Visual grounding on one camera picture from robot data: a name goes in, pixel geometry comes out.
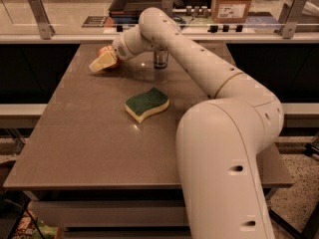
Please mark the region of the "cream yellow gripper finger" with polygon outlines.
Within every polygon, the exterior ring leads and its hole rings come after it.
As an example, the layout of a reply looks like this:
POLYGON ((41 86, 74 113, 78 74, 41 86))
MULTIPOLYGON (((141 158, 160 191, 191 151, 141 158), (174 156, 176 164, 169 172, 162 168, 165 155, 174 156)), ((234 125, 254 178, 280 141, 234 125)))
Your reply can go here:
POLYGON ((118 63, 118 57, 113 51, 103 51, 99 54, 90 65, 89 69, 92 72, 98 72, 103 69, 112 68, 118 63))

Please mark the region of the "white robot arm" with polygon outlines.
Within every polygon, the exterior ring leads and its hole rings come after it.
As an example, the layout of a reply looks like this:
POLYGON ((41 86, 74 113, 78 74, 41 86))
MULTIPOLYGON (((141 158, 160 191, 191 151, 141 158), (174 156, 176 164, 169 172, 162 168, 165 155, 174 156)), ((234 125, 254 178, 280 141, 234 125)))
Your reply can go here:
POLYGON ((167 49, 207 96, 182 116, 176 131, 192 239, 275 239, 256 156, 281 132, 282 104, 253 78, 183 35, 154 7, 104 48, 90 69, 112 68, 158 48, 167 49))

